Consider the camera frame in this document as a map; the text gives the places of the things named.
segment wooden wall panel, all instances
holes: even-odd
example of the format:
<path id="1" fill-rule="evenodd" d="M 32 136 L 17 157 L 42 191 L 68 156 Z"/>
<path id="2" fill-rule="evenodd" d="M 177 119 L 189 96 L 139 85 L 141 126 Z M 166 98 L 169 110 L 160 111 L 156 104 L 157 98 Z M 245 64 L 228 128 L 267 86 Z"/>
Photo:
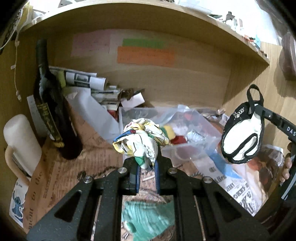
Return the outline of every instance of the wooden wall panel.
<path id="1" fill-rule="evenodd" d="M 117 47 L 124 38 L 162 40 L 175 53 L 172 68 L 118 64 Z M 121 88 L 145 88 L 151 105 L 186 104 L 221 107 L 230 76 L 233 55 L 187 38 L 152 31 L 111 30 L 109 53 L 71 57 L 73 33 L 55 37 L 56 66 L 96 72 Z"/>

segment yellow object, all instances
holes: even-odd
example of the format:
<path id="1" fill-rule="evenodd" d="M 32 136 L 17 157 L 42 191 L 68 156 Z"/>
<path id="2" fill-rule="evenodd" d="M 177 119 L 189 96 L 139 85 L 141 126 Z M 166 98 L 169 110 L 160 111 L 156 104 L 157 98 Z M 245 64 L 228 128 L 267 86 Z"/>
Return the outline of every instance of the yellow object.
<path id="1" fill-rule="evenodd" d="M 165 132 L 166 132 L 165 134 L 169 140 L 172 140 L 176 137 L 176 134 L 173 131 L 171 126 L 165 125 L 165 126 L 163 126 L 163 128 L 165 129 Z"/>
<path id="2" fill-rule="evenodd" d="M 61 87 L 64 88 L 66 86 L 66 80 L 65 80 L 65 75 L 64 75 L 64 71 L 63 70 L 60 70 L 58 72 L 57 79 L 61 83 Z"/>
<path id="3" fill-rule="evenodd" d="M 33 6 L 29 3 L 26 3 L 26 5 L 22 9 L 22 17 L 20 19 L 20 22 L 17 26 L 17 32 L 20 32 L 22 27 L 27 24 L 31 20 L 31 15 L 33 12 Z"/>

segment bottle label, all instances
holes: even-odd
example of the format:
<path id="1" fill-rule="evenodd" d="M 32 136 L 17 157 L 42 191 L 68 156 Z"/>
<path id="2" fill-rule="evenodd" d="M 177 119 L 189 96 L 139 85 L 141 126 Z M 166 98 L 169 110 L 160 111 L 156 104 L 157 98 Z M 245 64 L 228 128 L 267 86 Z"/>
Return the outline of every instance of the bottle label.
<path id="1" fill-rule="evenodd" d="M 52 114 L 49 111 L 47 103 L 37 105 L 37 109 L 40 113 L 41 119 L 44 121 L 47 130 L 49 132 L 50 139 L 53 140 L 54 145 L 58 148 L 64 147 L 63 139 L 57 129 L 57 126 L 52 118 Z"/>

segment white cable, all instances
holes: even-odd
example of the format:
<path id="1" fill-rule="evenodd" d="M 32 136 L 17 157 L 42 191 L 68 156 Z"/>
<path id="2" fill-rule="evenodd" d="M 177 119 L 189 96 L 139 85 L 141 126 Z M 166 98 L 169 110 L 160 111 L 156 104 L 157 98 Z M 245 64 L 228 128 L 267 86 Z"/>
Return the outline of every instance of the white cable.
<path id="1" fill-rule="evenodd" d="M 13 66 L 11 66 L 11 69 L 12 68 L 14 69 L 14 84 L 15 84 L 15 90 L 16 90 L 15 95 L 17 96 L 19 101 L 22 101 L 22 97 L 21 97 L 20 92 L 18 91 L 17 85 L 16 85 L 17 48 L 18 48 L 18 46 L 20 44 L 20 42 L 18 41 L 18 37 L 19 37 L 20 31 L 22 30 L 22 28 L 25 26 L 26 22 L 29 19 L 29 10 L 30 10 L 30 8 L 28 6 L 28 13 L 27 13 L 26 21 L 24 21 L 24 23 L 22 24 L 22 26 L 20 27 L 19 30 L 16 30 L 17 31 L 17 36 L 15 38 L 15 64 Z"/>
<path id="2" fill-rule="evenodd" d="M 0 48 L 0 50 L 3 49 L 3 48 L 6 46 L 6 44 L 11 40 L 13 34 L 15 33 L 15 27 L 13 27 L 13 28 L 14 28 L 14 30 L 13 30 L 12 34 L 11 34 L 10 37 L 8 38 L 7 42 L 6 42 L 6 43 Z"/>

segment orange paper note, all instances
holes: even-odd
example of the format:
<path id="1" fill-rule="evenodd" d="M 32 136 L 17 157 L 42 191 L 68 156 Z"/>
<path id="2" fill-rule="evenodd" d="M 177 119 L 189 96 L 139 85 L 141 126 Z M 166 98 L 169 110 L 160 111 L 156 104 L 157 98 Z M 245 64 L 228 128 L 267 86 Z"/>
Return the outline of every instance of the orange paper note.
<path id="1" fill-rule="evenodd" d="M 119 46 L 117 50 L 117 63 L 120 64 L 173 67 L 174 61 L 174 52 L 167 49 Z"/>

